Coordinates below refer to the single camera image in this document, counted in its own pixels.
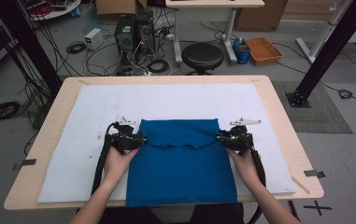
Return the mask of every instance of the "black pole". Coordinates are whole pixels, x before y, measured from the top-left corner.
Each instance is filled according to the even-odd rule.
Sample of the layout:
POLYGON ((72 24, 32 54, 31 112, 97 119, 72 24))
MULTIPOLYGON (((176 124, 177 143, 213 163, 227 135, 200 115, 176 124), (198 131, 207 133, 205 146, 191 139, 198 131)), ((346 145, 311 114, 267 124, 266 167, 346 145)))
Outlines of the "black pole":
POLYGON ((311 92, 355 32, 356 0, 353 0, 297 89, 293 93, 287 93, 291 106, 306 104, 311 92))
POLYGON ((3 22, 14 38, 25 50, 38 73, 42 76, 50 90, 50 98, 55 98, 62 86, 55 68, 52 66, 46 52, 41 47, 32 28, 23 17, 17 0, 0 0, 0 14, 3 22))

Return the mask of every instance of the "cardboard box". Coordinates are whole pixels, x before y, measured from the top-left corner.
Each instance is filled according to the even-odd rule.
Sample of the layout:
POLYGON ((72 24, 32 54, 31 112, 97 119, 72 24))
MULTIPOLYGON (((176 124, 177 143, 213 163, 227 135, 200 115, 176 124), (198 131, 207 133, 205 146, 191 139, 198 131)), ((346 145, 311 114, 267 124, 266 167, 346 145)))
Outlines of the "cardboard box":
POLYGON ((288 0, 264 0, 264 7, 242 8, 235 20, 237 31, 276 31, 288 0))
POLYGON ((96 0, 98 15, 112 17, 120 14, 138 14, 142 7, 146 7, 148 0, 96 0))

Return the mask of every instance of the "hand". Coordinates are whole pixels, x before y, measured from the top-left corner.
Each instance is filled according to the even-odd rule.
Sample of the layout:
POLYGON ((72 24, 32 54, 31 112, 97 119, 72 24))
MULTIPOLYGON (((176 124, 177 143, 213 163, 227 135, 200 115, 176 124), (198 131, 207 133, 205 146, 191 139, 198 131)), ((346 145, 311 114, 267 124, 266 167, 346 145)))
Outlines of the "hand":
POLYGON ((104 166, 105 179, 120 181, 137 151, 139 149, 131 150, 129 153, 122 155, 116 148, 111 147, 104 166))
POLYGON ((253 159, 250 155, 250 150, 247 150, 242 156, 239 156, 231 149, 226 148, 226 150, 233 159, 235 168, 245 185, 248 185, 248 183, 252 184, 260 182, 256 166, 254 165, 253 159))

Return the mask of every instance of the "stool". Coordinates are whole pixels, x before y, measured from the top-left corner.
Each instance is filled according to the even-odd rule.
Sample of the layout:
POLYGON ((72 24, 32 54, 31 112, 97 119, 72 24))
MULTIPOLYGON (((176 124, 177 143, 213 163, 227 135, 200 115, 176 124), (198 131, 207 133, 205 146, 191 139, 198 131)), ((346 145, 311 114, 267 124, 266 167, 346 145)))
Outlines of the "stool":
POLYGON ((206 70, 213 70, 221 65, 224 60, 221 49, 210 44, 192 44, 181 52, 181 59, 192 71, 186 76, 192 74, 211 75, 206 70))

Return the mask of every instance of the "person's left hand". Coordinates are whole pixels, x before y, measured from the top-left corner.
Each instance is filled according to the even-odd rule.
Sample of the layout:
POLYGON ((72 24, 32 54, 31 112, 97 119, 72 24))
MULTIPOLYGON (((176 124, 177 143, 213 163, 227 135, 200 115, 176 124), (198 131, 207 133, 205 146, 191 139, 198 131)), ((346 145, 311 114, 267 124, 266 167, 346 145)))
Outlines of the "person's left hand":
POLYGON ((122 155, 120 152, 111 147, 108 151, 104 170, 105 170, 105 179, 114 179, 120 181, 124 173, 129 167, 129 164, 136 155, 139 149, 131 150, 129 153, 122 155))

